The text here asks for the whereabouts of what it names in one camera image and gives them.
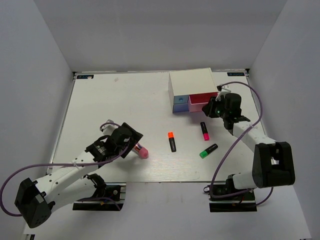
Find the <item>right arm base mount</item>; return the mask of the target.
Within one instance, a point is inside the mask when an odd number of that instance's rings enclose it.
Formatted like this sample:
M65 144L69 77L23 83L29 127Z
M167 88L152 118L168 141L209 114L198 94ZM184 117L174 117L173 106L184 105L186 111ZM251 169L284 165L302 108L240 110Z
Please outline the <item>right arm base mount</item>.
M209 195L209 211L211 213L244 213L256 212L256 198L252 191L225 198L210 196L210 186L203 189Z

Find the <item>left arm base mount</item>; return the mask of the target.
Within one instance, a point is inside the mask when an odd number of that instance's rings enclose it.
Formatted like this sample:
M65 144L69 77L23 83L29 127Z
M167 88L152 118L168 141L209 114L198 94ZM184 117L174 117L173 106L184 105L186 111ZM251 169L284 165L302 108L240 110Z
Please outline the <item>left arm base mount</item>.
M118 212L122 209L126 198L125 183L106 184L95 190L86 201L76 201L73 211Z

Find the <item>pink cap pencil tube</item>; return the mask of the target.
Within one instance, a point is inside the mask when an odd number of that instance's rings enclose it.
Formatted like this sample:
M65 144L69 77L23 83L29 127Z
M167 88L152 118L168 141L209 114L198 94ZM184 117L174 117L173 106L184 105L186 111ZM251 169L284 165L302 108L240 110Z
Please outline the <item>pink cap pencil tube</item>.
M139 155L141 159L147 159L149 157L149 151L140 143L137 143L132 150Z

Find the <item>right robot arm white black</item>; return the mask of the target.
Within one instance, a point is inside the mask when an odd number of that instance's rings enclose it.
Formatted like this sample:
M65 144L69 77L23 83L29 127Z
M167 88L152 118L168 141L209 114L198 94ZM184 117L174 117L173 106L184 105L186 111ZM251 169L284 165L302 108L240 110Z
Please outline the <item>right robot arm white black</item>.
M243 142L253 152L252 169L231 174L224 187L211 183L209 195L212 199L238 199L256 188L290 186L296 181L291 145L267 137L244 115L242 98L237 93L213 96L202 111L207 117L221 118L224 128Z

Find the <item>blue wide drawer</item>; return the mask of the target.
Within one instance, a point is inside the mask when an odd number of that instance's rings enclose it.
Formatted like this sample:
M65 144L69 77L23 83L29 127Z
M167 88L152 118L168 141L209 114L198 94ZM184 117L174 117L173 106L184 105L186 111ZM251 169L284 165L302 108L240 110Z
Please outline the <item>blue wide drawer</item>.
M189 105L188 103L180 103L180 104L174 104L172 107L172 113L182 113L182 112L189 112Z

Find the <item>pink small drawer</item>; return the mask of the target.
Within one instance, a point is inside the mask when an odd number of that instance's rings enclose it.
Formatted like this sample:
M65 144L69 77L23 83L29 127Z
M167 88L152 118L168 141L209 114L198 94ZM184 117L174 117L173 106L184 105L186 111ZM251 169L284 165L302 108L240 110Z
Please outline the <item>pink small drawer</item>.
M202 108L208 104L211 97L216 97L217 92L191 94L188 98L188 111L190 113L201 112Z

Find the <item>orange cap highlighter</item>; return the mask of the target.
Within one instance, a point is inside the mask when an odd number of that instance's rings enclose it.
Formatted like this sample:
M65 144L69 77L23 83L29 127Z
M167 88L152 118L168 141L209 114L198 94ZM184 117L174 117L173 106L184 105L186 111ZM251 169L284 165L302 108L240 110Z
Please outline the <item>orange cap highlighter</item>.
M169 132L167 135L168 135L170 149L174 153L177 151L174 134L173 132Z

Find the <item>light blue small drawer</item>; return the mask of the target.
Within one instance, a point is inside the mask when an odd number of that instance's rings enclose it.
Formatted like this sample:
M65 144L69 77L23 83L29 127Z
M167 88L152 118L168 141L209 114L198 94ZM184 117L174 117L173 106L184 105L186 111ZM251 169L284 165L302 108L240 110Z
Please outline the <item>light blue small drawer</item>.
M189 95L175 95L173 97L173 104L187 104L189 100Z

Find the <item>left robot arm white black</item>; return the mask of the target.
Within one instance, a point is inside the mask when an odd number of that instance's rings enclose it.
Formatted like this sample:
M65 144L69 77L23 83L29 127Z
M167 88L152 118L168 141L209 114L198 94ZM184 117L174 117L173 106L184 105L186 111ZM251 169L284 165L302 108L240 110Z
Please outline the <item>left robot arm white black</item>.
M70 164L36 180L23 180L14 204L28 227L37 228L53 212L73 202L113 201L105 180L96 171L119 157L125 158L142 137L125 122L115 124L112 132L104 133Z

